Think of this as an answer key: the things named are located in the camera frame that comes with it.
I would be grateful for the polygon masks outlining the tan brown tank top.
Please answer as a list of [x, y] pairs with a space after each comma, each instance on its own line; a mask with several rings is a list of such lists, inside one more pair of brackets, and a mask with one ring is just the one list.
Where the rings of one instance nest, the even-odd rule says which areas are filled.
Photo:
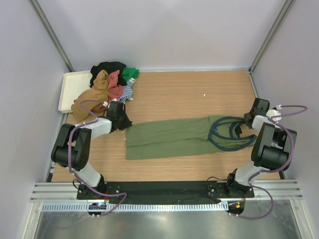
[[80, 106], [81, 102], [86, 101], [82, 106], [87, 109], [98, 111], [103, 107], [103, 104], [97, 101], [106, 102], [108, 100], [108, 76], [109, 74], [105, 70], [100, 71], [93, 81], [93, 87], [82, 92], [79, 97], [74, 100], [71, 109], [77, 121], [82, 121], [89, 115], [89, 113]]

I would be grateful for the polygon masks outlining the olive green printed tank top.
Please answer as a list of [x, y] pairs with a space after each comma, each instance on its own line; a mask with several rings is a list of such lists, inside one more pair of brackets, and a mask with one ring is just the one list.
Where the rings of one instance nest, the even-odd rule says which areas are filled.
[[128, 160], [233, 152], [253, 146], [256, 135], [238, 137], [244, 119], [231, 116], [171, 119], [133, 125], [126, 132]]

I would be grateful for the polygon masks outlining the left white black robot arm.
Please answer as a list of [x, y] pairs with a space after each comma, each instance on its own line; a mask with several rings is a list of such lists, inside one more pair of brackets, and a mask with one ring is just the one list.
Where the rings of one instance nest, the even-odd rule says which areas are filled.
[[[102, 104], [107, 108], [107, 114], [97, 116], [85, 106], [88, 102]], [[91, 141], [114, 131], [127, 129], [132, 126], [132, 122], [126, 114], [126, 105], [122, 102], [84, 100], [79, 106], [95, 119], [76, 125], [63, 124], [55, 141], [51, 160], [67, 168], [94, 199], [101, 199], [108, 197], [108, 194], [104, 177], [89, 162]]]

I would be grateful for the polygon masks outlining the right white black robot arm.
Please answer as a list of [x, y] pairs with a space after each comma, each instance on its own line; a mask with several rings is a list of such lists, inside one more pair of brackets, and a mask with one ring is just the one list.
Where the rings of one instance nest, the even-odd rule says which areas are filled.
[[255, 140], [251, 161], [235, 169], [227, 177], [225, 193], [230, 197], [243, 197], [252, 190], [252, 183], [261, 176], [285, 171], [291, 163], [297, 132], [282, 129], [278, 108], [270, 109], [270, 102], [256, 98], [252, 108], [244, 115], [245, 124], [259, 132]]

